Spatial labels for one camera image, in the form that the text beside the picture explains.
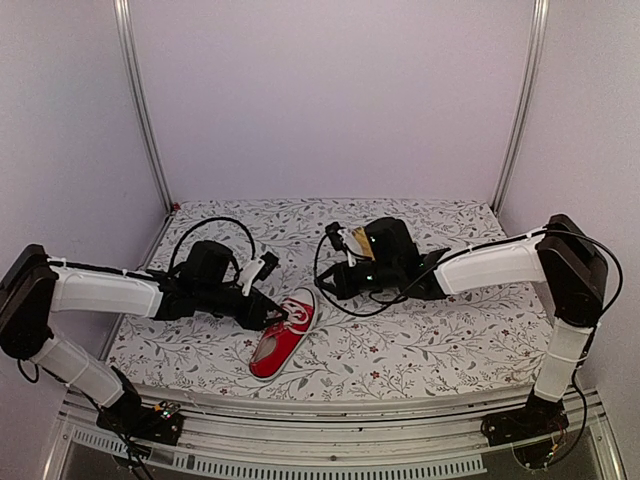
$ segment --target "table surface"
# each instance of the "table surface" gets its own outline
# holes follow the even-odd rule
[[[460,248],[504,238],[485,203],[386,199],[305,199],[186,202],[151,263],[166,268],[178,238],[196,222],[234,217],[251,231],[258,251],[272,251],[280,267],[256,286],[280,301],[313,285],[313,255],[325,225],[360,226],[395,216],[418,248]],[[248,260],[242,232],[214,223],[185,241],[221,241]],[[321,270],[344,260],[328,245]],[[344,302],[358,311],[377,307],[365,296]],[[456,395],[533,383],[551,324],[529,284],[482,288],[447,300],[408,300],[368,319],[339,312],[320,298],[320,316],[281,375],[265,383],[248,361],[259,332],[204,313],[174,322],[126,316],[108,362],[133,382],[212,395],[303,401],[363,401]]]

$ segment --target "camera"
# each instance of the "camera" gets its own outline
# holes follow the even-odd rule
[[[325,228],[325,232],[335,250],[356,258],[355,264],[337,263],[316,278],[316,286],[332,293],[338,300],[387,288],[395,288],[406,297],[421,300],[446,298],[429,271],[449,249],[420,254],[402,220],[379,218],[350,233],[334,222]],[[359,253],[349,247],[349,243],[357,244]]]

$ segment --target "red sneaker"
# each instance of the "red sneaker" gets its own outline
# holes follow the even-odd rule
[[[317,317],[317,301],[308,288],[299,288],[282,302],[289,317],[267,328],[253,352],[249,370],[259,380],[278,376],[287,361],[313,330]]]

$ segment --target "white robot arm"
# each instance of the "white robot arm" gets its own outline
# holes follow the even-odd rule
[[[327,226],[326,234],[333,248],[346,253],[348,260],[320,275],[316,261],[315,281],[325,298],[339,309],[342,307],[327,292],[344,300],[363,291],[396,288],[400,291],[397,300],[438,300],[491,285],[548,283],[556,307],[554,332],[527,405],[487,416],[483,433],[496,445],[568,426],[562,397],[604,312],[608,273],[605,258],[594,247],[598,242],[584,236],[569,217],[555,215],[545,227],[516,237],[426,255],[418,253],[404,222],[392,217],[352,232],[333,223]]]
[[[262,330],[287,313],[255,287],[278,259],[265,254],[224,281],[235,259],[216,242],[196,242],[176,271],[128,272],[49,257],[29,245],[0,283],[0,348],[31,361],[90,397],[101,409],[98,424],[117,433],[175,444],[179,405],[142,406],[126,377],[89,355],[48,324],[50,312],[84,310],[141,315],[156,320],[191,316],[196,310],[233,317],[243,328]]]

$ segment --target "metal frame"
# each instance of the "metal frame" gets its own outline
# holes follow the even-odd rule
[[[206,393],[187,392],[184,390],[157,388],[148,385],[136,385],[138,393],[149,403],[156,404],[162,400],[181,404],[191,404],[200,412],[215,409],[225,411],[230,416],[256,419],[290,419],[296,421],[318,421],[319,417],[328,421],[353,421],[354,418],[367,420],[382,415],[393,415],[393,418],[413,418],[415,415],[439,415],[447,413],[468,412],[469,405],[481,408],[491,402],[502,402],[510,399],[511,404],[527,400],[531,386],[498,388],[464,395],[444,395],[439,397],[401,398],[388,400],[333,400],[296,401],[258,399],[246,397],[227,397]]]
[[[533,20],[531,23],[531,36],[529,37],[529,52],[527,53],[527,64],[522,81],[522,89],[520,90],[520,100],[518,101],[518,109],[516,110],[516,117],[511,129],[511,136],[509,137],[507,153],[504,163],[502,164],[500,177],[498,178],[498,185],[491,202],[491,209],[496,216],[500,215],[504,207],[509,184],[513,177],[516,160],[518,159],[518,153],[520,152],[522,134],[524,133],[527,115],[529,113],[529,105],[533,97],[538,65],[542,57],[548,10],[549,0],[535,0]]]
[[[602,402],[595,390],[585,394],[588,432],[593,437],[593,455],[603,478],[625,479]],[[582,401],[573,390],[564,400],[569,430],[575,431],[582,420]],[[145,403],[153,401],[145,396]],[[282,412],[279,418],[260,409],[250,415],[222,404],[185,404],[186,420],[178,446],[140,443],[153,446],[150,465],[201,477],[303,480],[306,475],[307,479],[336,480],[348,478],[351,472],[353,480],[380,480],[384,477],[379,472],[389,470],[395,472],[396,479],[403,478],[402,472],[407,475],[404,478],[459,478],[457,473],[462,472],[454,474],[452,466],[512,448],[487,445],[479,431],[482,417],[524,401],[526,396],[520,394],[473,404],[458,398],[453,399],[453,403],[459,403],[457,408],[427,406],[425,402],[423,408],[407,412],[402,408],[405,402],[400,400],[396,411],[389,409],[386,413],[328,417],[297,412],[285,416]],[[56,424],[56,443],[47,462],[46,480],[60,479],[72,442],[122,456],[123,446],[117,437],[95,427],[95,419],[95,410],[82,395],[67,395]],[[450,471],[445,475],[417,476],[417,469],[430,467],[433,472],[436,465],[448,465]]]
[[[160,196],[160,201],[167,213],[173,209],[173,200],[169,191],[169,184],[162,168],[160,153],[151,127],[151,117],[147,107],[147,101],[142,87],[142,77],[140,75],[140,65],[136,54],[135,42],[133,39],[133,27],[131,25],[131,14],[129,12],[128,0],[114,0],[116,11],[116,22],[118,24],[118,34],[120,36],[120,46],[122,47],[122,57],[124,59],[131,97],[138,114],[140,131],[144,141],[147,158],[151,167],[153,180]]]

